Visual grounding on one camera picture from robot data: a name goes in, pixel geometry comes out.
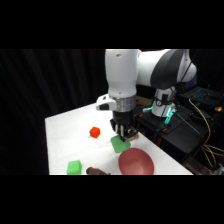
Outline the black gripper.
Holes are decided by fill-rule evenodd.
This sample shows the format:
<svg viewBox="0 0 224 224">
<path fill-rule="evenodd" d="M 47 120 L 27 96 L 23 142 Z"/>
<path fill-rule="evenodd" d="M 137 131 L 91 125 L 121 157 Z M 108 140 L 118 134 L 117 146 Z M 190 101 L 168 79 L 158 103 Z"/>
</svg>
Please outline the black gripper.
<svg viewBox="0 0 224 224">
<path fill-rule="evenodd" d="M 121 135 L 121 140 L 126 141 L 129 139 L 134 128 L 134 115 L 133 111 L 129 112 L 113 112 L 113 118 L 110 120 L 113 131 L 117 135 Z"/>
</svg>

